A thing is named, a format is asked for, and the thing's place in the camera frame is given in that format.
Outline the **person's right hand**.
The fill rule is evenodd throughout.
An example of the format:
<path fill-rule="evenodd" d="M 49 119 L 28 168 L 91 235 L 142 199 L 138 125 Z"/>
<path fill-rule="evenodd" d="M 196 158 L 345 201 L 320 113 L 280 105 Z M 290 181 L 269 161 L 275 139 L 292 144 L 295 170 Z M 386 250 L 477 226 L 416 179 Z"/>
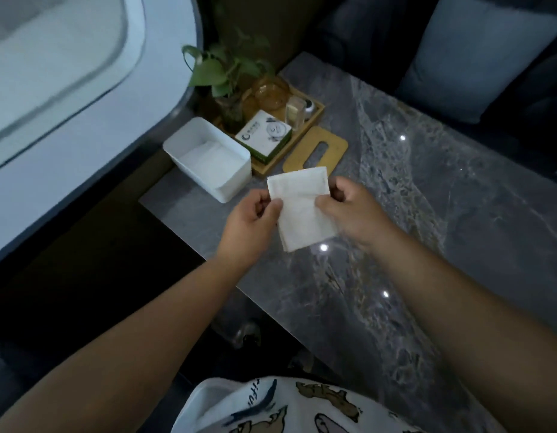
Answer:
<path fill-rule="evenodd" d="M 347 177 L 329 178 L 329 191 L 340 201 L 339 213 L 324 213 L 340 231 L 369 253 L 376 239 L 390 225 L 390 218 L 367 188 Z"/>

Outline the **person's left hand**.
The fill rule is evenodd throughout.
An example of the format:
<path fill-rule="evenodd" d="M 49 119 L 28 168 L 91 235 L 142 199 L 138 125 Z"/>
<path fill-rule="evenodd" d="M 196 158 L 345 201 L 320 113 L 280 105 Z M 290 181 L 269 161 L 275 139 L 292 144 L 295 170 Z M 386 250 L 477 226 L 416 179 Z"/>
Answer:
<path fill-rule="evenodd" d="M 273 200 L 267 189 L 252 189 L 232 210 L 215 259 L 234 269 L 248 269 L 267 250 L 277 223 L 260 220 L 263 203 Z"/>

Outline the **white tissue stack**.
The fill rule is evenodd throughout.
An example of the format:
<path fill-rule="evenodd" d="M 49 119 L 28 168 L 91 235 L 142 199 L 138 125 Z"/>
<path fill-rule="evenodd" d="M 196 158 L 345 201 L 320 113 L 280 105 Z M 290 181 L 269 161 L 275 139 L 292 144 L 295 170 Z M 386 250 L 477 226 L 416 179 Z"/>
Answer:
<path fill-rule="evenodd" d="M 282 201 L 278 230 L 285 252 L 309 247 L 339 234 L 336 223 L 317 208 L 318 196 L 330 196 L 327 168 L 312 167 L 269 176 L 272 200 Z"/>

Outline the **person's left forearm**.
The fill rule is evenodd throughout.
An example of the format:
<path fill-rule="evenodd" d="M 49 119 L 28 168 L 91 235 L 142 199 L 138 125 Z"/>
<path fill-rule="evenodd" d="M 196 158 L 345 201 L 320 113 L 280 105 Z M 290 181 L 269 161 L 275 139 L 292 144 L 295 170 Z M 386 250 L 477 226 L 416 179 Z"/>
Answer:
<path fill-rule="evenodd" d="M 215 256 L 59 364 L 0 418 L 0 433 L 135 433 L 260 253 Z"/>

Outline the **person's right forearm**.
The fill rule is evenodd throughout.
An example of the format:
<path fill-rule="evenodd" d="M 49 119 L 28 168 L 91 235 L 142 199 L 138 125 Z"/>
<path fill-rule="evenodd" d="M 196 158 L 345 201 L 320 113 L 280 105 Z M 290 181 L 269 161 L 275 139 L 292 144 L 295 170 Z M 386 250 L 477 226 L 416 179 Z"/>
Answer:
<path fill-rule="evenodd" d="M 557 334 L 390 222 L 358 240 L 466 388 L 513 433 L 557 433 Z"/>

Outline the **wooden tissue box lid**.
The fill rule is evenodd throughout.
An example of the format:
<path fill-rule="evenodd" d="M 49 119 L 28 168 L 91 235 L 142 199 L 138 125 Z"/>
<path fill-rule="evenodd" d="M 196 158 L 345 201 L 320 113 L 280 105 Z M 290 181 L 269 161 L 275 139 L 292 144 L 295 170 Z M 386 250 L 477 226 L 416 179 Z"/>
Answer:
<path fill-rule="evenodd" d="M 308 168 L 308 160 L 318 148 L 321 148 L 322 155 L 317 157 L 314 166 L 325 167 L 327 175 L 331 176 L 347 152 L 348 146 L 347 140 L 322 127 L 314 126 L 308 130 L 284 161 L 282 171 L 283 173 L 291 173 Z"/>

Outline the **white and green box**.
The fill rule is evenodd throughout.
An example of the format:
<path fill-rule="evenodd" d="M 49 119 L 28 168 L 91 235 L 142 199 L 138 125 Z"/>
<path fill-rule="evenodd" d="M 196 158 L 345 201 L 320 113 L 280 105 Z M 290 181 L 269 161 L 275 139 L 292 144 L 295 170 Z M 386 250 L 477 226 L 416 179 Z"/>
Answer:
<path fill-rule="evenodd" d="M 260 163 L 269 164 L 289 142 L 292 129 L 282 120 L 259 110 L 234 139 Z"/>

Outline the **white plastic tissue box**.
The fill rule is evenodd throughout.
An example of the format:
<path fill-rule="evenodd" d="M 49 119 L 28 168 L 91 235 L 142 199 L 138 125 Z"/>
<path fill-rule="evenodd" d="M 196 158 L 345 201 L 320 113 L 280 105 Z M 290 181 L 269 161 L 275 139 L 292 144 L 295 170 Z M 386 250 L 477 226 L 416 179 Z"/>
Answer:
<path fill-rule="evenodd" d="M 168 137 L 163 150 L 218 202 L 228 203 L 251 180 L 249 150 L 202 117 Z"/>

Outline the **small clear toothpick holder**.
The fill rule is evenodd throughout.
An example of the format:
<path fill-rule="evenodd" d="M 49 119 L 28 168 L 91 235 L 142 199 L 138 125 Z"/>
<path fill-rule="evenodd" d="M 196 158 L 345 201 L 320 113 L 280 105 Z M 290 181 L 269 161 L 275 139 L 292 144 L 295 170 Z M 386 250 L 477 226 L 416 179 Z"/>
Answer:
<path fill-rule="evenodd" d="M 285 105 L 284 122 L 290 126 L 293 132 L 298 131 L 304 124 L 306 114 L 306 101 L 296 95 L 292 95 Z"/>

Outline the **green potted plant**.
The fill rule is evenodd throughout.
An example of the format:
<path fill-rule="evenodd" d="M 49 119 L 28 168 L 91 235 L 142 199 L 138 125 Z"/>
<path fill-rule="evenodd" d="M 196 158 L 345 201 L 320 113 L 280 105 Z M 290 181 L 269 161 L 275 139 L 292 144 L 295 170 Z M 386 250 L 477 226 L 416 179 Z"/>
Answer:
<path fill-rule="evenodd" d="M 221 123 L 232 134 L 245 124 L 239 80 L 244 76 L 259 79 L 263 75 L 275 75 L 275 68 L 267 59 L 244 54 L 245 49 L 268 50 L 268 39 L 261 34 L 249 35 L 238 27 L 235 29 L 237 42 L 233 48 L 222 41 L 212 44 L 207 50 L 190 44 L 181 47 L 183 60 L 191 71 L 189 85 L 210 88 Z"/>

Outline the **dark sofa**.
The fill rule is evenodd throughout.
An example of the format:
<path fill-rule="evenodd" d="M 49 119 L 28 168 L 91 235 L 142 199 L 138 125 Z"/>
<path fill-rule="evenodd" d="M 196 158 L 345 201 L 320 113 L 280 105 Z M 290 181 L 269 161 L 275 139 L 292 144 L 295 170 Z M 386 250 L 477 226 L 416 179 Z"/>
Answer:
<path fill-rule="evenodd" d="M 557 0 L 326 0 L 304 49 L 557 179 Z"/>

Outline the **person's printed white clothing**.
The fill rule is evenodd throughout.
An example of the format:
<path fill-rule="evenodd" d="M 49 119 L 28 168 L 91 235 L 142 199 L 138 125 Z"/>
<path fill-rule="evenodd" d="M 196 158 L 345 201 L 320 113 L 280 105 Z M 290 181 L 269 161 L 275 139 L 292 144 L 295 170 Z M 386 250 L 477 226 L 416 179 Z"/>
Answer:
<path fill-rule="evenodd" d="M 424 433 L 375 400 L 280 376 L 200 383 L 171 433 Z"/>

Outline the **grey cushion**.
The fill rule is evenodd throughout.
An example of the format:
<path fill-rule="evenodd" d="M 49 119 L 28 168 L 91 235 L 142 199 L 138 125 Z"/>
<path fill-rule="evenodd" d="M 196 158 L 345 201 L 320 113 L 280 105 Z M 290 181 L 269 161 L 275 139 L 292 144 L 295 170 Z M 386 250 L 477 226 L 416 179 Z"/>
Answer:
<path fill-rule="evenodd" d="M 477 124 L 557 38 L 557 0 L 438 0 L 395 95 Z"/>

